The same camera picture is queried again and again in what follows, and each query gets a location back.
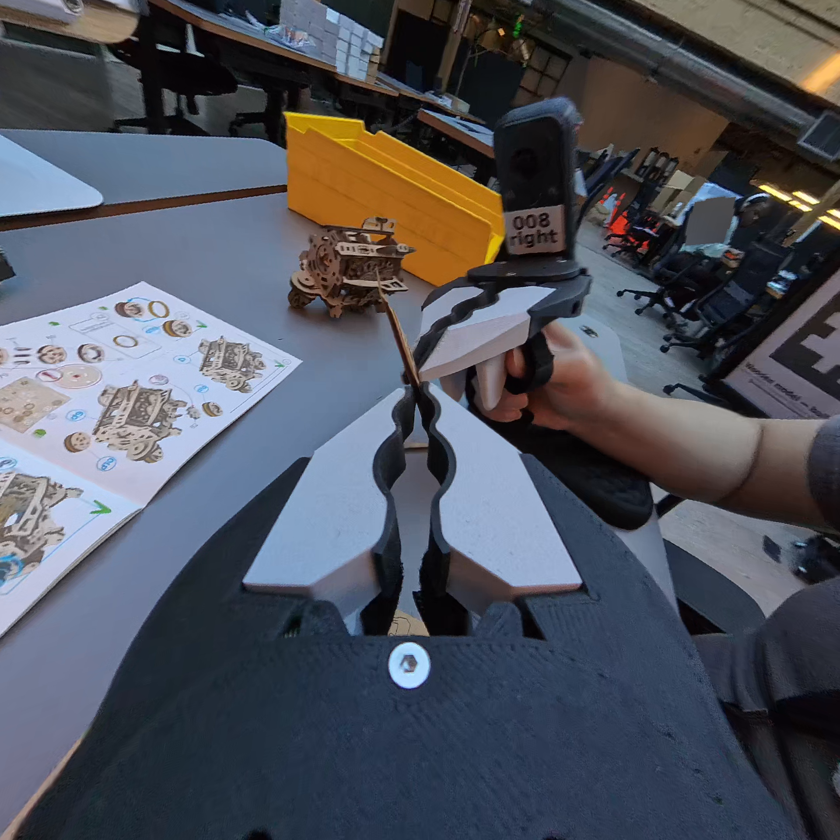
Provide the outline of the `long grey desk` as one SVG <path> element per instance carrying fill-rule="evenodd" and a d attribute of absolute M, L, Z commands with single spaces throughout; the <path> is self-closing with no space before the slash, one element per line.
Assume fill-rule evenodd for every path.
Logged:
<path fill-rule="evenodd" d="M 493 132 L 485 125 L 425 108 L 419 109 L 416 118 L 422 125 L 448 140 L 457 142 L 491 161 L 494 160 Z"/>

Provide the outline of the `illustrated instruction booklet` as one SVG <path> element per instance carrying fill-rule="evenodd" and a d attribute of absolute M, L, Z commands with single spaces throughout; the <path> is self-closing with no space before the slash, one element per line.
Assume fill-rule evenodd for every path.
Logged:
<path fill-rule="evenodd" d="M 2 635 L 300 364 L 146 282 L 1 351 Z"/>

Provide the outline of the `yellow plastic bin stack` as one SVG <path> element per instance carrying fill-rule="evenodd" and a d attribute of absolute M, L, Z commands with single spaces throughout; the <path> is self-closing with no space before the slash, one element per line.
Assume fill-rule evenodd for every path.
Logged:
<path fill-rule="evenodd" d="M 396 221 L 411 275 L 435 287 L 492 263 L 505 239 L 501 198 L 356 119 L 286 112 L 289 209 L 321 226 Z"/>

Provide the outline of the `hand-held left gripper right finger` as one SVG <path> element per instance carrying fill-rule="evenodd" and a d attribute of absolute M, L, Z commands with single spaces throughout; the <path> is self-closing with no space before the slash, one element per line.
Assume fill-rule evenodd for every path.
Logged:
<path fill-rule="evenodd" d="M 580 590 L 522 454 L 438 386 L 423 384 L 420 412 L 439 484 L 420 569 L 428 632 L 470 634 L 495 603 Z"/>

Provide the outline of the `stack of white boxes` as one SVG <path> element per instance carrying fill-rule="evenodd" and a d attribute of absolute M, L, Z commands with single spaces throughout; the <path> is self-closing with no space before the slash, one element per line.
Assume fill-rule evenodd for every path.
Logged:
<path fill-rule="evenodd" d="M 384 40 L 362 24 L 318 1 L 281 1 L 282 45 L 330 65 L 341 76 L 373 84 Z"/>

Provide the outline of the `assembled wooden model vehicle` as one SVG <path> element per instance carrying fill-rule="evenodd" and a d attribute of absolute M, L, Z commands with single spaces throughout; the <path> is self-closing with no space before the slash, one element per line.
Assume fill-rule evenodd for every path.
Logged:
<path fill-rule="evenodd" d="M 416 252 L 395 231 L 394 218 L 372 216 L 359 227 L 331 225 L 312 234 L 290 277 L 289 306 L 303 309 L 319 299 L 335 319 L 346 311 L 385 312 L 388 298 L 407 290 L 403 261 Z"/>

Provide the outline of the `black office chair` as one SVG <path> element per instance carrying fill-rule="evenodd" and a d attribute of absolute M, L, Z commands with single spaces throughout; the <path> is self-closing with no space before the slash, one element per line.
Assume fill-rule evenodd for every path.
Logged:
<path fill-rule="evenodd" d="M 698 334 L 681 339 L 670 333 L 664 336 L 660 352 L 666 354 L 674 348 L 693 350 L 699 360 L 709 363 L 711 371 L 718 369 L 751 329 L 749 310 L 790 261 L 793 249 L 768 240 L 752 244 L 730 277 L 691 306 L 700 325 Z"/>

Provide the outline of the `framed tag sign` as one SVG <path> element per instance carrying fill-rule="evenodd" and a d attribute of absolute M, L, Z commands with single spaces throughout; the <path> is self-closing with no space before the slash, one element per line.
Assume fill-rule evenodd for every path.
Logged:
<path fill-rule="evenodd" d="M 839 414 L 839 272 L 741 360 L 722 383 L 760 415 Z"/>

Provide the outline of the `person's right forearm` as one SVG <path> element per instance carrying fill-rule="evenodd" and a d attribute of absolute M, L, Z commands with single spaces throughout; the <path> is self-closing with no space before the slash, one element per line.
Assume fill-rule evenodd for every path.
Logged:
<path fill-rule="evenodd" d="M 838 533 L 838 416 L 750 418 L 616 385 L 581 435 L 679 497 Z"/>

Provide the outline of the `silver laptop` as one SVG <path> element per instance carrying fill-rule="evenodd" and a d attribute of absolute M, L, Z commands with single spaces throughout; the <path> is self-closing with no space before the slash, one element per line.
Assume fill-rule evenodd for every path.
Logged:
<path fill-rule="evenodd" d="M 98 190 L 1 137 L 1 218 L 98 207 Z"/>

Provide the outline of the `wooden model part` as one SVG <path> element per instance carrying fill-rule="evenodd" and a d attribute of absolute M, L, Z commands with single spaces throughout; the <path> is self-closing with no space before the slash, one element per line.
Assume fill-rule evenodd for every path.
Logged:
<path fill-rule="evenodd" d="M 402 324 L 400 323 L 395 311 L 392 309 L 392 306 L 389 302 L 389 298 L 384 292 L 379 269 L 375 268 L 374 270 L 376 278 L 376 289 L 379 293 L 381 309 L 386 315 L 386 318 L 390 324 L 397 350 L 401 356 L 405 381 L 408 385 L 410 385 L 413 388 L 415 393 L 420 393 L 422 383 L 419 379 L 419 374 L 413 357 L 413 351 L 407 341 Z"/>

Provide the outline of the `person's right hand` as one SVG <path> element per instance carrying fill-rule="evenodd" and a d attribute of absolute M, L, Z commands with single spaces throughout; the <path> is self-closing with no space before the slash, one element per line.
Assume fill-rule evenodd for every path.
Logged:
<path fill-rule="evenodd" d="M 560 321 L 546 326 L 542 336 L 553 362 L 548 383 L 519 395 L 503 391 L 494 408 L 480 411 L 490 420 L 504 424 L 530 415 L 537 427 L 568 432 L 593 443 L 604 431 L 603 423 L 614 408 L 620 383 Z"/>

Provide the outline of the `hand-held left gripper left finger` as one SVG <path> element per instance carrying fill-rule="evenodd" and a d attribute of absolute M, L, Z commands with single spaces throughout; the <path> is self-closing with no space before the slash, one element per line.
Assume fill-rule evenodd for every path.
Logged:
<path fill-rule="evenodd" d="M 387 634 L 403 586 L 392 489 L 415 398 L 399 387 L 318 448 L 243 580 L 251 592 L 334 604 L 352 633 Z"/>

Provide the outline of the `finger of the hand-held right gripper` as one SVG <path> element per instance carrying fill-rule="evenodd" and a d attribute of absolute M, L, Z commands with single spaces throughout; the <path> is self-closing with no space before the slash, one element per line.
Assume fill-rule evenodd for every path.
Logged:
<path fill-rule="evenodd" d="M 554 289 L 451 289 L 422 309 L 416 342 L 421 382 L 489 361 L 529 338 L 529 310 Z"/>
<path fill-rule="evenodd" d="M 488 339 L 479 339 L 474 312 L 492 306 L 492 288 L 468 282 L 451 282 L 436 289 L 425 300 L 421 332 L 417 339 L 420 361 L 467 361 Z"/>

